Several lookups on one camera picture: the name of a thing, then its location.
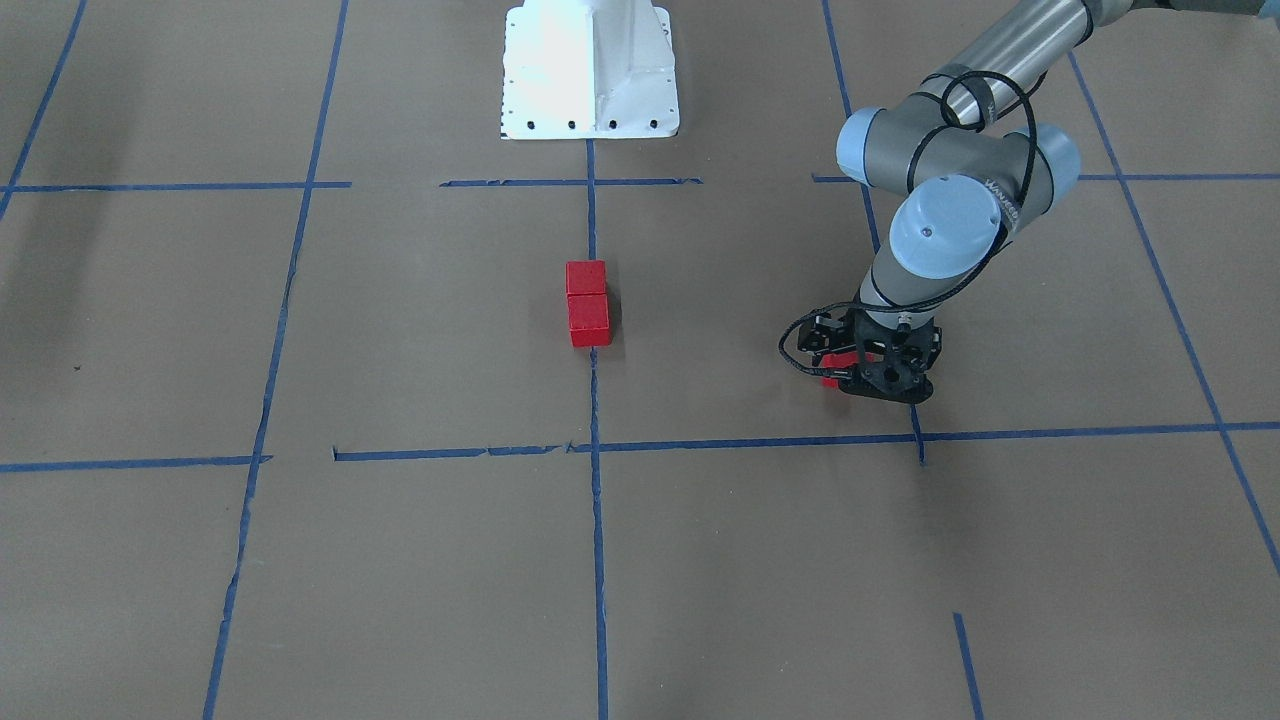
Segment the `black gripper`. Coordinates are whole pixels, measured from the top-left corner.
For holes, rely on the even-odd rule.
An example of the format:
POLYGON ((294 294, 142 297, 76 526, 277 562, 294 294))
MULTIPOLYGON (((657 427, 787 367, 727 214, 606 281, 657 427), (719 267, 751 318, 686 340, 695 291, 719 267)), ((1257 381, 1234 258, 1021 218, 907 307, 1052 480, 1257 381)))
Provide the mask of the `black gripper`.
POLYGON ((887 402, 918 405, 934 393, 928 370, 942 350, 942 332, 932 322, 914 328, 905 323, 893 329, 879 324, 863 310, 851 310, 835 320, 823 313, 810 322, 810 355, 820 375, 836 377, 846 395, 887 402), (858 365, 840 370, 818 368, 827 354, 858 355, 858 365))

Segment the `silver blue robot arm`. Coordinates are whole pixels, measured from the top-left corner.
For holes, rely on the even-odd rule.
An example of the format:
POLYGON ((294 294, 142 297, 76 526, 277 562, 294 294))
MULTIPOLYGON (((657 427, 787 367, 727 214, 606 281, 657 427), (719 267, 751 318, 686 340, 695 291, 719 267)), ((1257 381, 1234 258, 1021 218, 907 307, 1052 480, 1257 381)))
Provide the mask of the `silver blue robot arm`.
POLYGON ((856 293, 785 332, 800 372, 846 395, 918 405, 934 391, 938 309, 1075 187, 1082 155, 1036 119, 1048 69, 1147 1, 1020 1, 895 108, 863 108, 836 143, 840 170, 901 197, 856 293))

